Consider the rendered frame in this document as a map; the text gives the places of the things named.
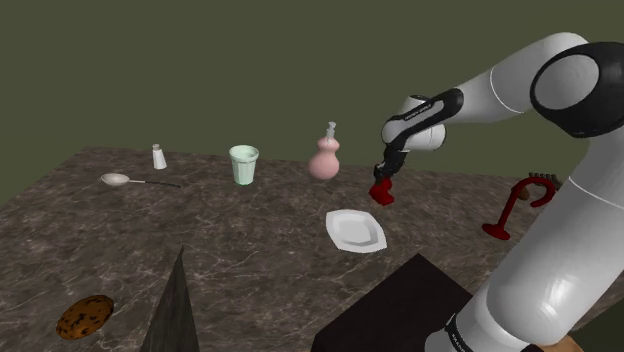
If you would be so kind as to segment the red blocky object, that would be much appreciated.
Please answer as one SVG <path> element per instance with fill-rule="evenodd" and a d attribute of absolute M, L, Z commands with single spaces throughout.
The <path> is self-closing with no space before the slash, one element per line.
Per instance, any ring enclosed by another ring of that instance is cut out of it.
<path fill-rule="evenodd" d="M 371 186 L 369 195 L 379 205 L 387 206 L 394 202 L 394 197 L 390 194 L 392 186 L 390 178 L 381 178 Z"/>

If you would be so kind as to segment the dark robot stand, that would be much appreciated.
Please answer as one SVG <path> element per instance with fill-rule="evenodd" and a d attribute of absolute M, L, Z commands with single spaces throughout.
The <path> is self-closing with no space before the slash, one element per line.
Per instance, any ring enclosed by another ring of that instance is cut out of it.
<path fill-rule="evenodd" d="M 311 352 L 424 352 L 471 294 L 415 255 L 320 330 Z"/>

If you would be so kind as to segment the pale green ribbed cup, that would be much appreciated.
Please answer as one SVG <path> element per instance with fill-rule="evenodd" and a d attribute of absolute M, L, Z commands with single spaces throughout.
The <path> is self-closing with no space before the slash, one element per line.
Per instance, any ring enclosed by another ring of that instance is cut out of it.
<path fill-rule="evenodd" d="M 229 149 L 234 180 L 238 185 L 250 185 L 254 180 L 257 148 L 250 145 L 236 145 Z"/>

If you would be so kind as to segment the dark stone wedge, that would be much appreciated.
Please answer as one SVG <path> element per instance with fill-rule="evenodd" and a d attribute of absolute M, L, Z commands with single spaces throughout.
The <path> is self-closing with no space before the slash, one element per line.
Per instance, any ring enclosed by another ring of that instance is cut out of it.
<path fill-rule="evenodd" d="M 139 352 L 200 352 L 180 248 Z"/>

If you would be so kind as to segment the white plate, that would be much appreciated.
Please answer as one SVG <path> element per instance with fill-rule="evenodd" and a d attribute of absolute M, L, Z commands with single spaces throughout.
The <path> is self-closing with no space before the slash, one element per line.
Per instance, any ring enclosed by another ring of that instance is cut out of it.
<path fill-rule="evenodd" d="M 326 230 L 334 245 L 352 253 L 374 253 L 387 248 L 383 228 L 368 212 L 340 209 L 326 214 Z"/>

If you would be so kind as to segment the red hook stand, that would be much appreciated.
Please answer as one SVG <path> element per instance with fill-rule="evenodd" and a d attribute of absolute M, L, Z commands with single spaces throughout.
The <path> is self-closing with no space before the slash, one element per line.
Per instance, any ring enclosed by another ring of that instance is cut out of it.
<path fill-rule="evenodd" d="M 549 203 L 554 197 L 555 193 L 561 187 L 561 184 L 555 185 L 554 180 L 555 178 L 548 178 L 546 174 L 533 175 L 520 180 L 511 188 L 510 195 L 506 201 L 506 204 L 498 219 L 498 222 L 495 224 L 483 224 L 482 230 L 494 238 L 500 240 L 509 240 L 510 234 L 505 230 L 505 224 L 513 210 L 516 201 L 520 199 L 520 194 L 523 193 L 526 190 L 526 187 L 530 184 L 536 184 L 544 187 L 545 194 L 541 198 L 534 200 L 530 203 L 530 206 L 533 208 L 541 207 Z"/>

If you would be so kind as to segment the pink soap dispenser bottle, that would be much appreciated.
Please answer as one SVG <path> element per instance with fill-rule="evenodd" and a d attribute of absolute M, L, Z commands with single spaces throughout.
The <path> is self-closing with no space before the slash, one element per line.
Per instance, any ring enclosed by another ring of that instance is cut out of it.
<path fill-rule="evenodd" d="M 340 162 L 336 152 L 340 143 L 335 139 L 336 123 L 330 121 L 324 137 L 317 141 L 318 150 L 308 162 L 310 174 L 320 180 L 329 180 L 337 175 Z"/>

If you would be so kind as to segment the brown chocolate chip cookie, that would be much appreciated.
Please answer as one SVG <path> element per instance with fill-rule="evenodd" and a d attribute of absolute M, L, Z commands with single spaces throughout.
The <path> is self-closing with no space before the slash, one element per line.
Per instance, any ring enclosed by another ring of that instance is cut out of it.
<path fill-rule="evenodd" d="M 56 333 L 65 340 L 86 337 L 100 329 L 112 316 L 114 301 L 105 295 L 94 295 L 72 304 L 61 316 Z"/>

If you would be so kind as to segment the brown ridged object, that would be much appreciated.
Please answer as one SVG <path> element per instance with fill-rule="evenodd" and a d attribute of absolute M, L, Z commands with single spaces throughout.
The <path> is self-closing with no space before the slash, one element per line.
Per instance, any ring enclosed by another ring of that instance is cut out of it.
<path fill-rule="evenodd" d="M 549 180 L 554 185 L 554 188 L 556 191 L 558 191 L 562 186 L 562 182 L 557 178 L 555 174 L 529 172 L 528 176 L 529 177 L 541 177 L 541 178 L 545 178 Z M 530 198 L 530 192 L 527 187 L 524 187 L 519 192 L 518 198 L 522 201 L 527 201 Z"/>

